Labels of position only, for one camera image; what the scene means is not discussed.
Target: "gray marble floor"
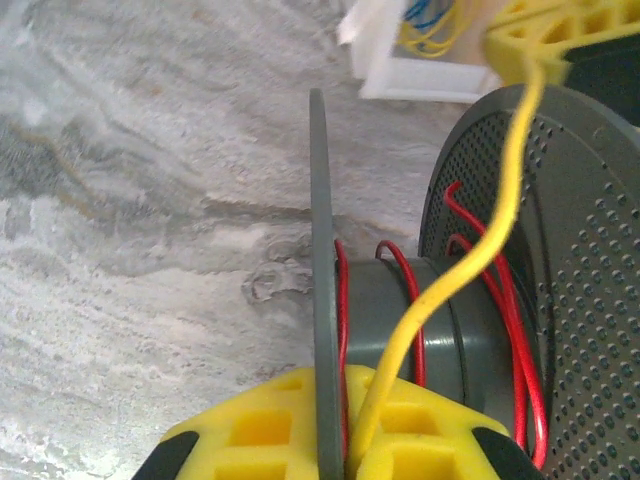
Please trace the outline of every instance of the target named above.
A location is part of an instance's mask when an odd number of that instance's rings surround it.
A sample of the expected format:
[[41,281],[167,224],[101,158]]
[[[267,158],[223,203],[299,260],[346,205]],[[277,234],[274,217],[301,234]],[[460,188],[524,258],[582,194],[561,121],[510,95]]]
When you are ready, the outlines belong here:
[[449,105],[357,98],[326,0],[0,1],[0,478],[128,479],[311,363],[307,94],[338,234],[415,250]]

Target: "black plastic part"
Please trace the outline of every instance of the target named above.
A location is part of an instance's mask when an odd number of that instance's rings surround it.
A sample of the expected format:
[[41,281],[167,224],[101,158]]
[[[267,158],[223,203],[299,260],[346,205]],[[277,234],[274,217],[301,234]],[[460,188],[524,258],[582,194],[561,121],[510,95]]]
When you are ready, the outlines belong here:
[[640,126],[640,34],[574,48],[565,85]]
[[484,427],[475,428],[473,435],[500,480],[544,480],[526,453],[509,437]]
[[198,438],[196,432],[183,432],[159,443],[132,480],[175,480]]

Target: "yellow plastic part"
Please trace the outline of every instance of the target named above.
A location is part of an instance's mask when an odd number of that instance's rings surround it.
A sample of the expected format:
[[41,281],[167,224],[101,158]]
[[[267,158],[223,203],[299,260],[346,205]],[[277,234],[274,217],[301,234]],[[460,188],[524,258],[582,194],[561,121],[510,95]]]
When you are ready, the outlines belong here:
[[[374,371],[349,366],[351,423]],[[318,480],[312,368],[295,370],[167,432],[200,435],[176,480]],[[358,480],[499,480],[472,429],[498,422],[396,380]]]
[[525,55],[561,85],[571,63],[564,54],[640,33],[640,0],[515,0],[489,24],[487,62],[506,85],[525,83]]

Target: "yellow wire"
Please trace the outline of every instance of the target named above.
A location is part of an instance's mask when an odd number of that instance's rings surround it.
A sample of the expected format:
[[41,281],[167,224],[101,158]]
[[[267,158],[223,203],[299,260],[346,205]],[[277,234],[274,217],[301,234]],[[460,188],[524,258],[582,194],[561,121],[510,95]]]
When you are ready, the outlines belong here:
[[545,84],[542,68],[533,59],[527,58],[525,63],[529,82],[507,133],[502,155],[497,206],[492,221],[473,250],[416,299],[391,335],[353,431],[347,461],[350,480],[355,479],[362,458],[371,445],[382,408],[418,330],[429,320],[434,311],[493,261],[511,233],[520,204],[520,184],[527,134],[540,104]]
[[[404,22],[400,28],[398,43],[414,55],[424,58],[437,58],[446,54],[460,35],[469,28],[478,11],[479,0],[469,0],[470,5],[467,6],[467,15],[464,14],[466,5],[463,5],[463,3],[463,0],[454,0],[451,8],[424,34],[411,23]],[[442,42],[431,40],[450,21],[452,21],[453,27],[449,38]]]

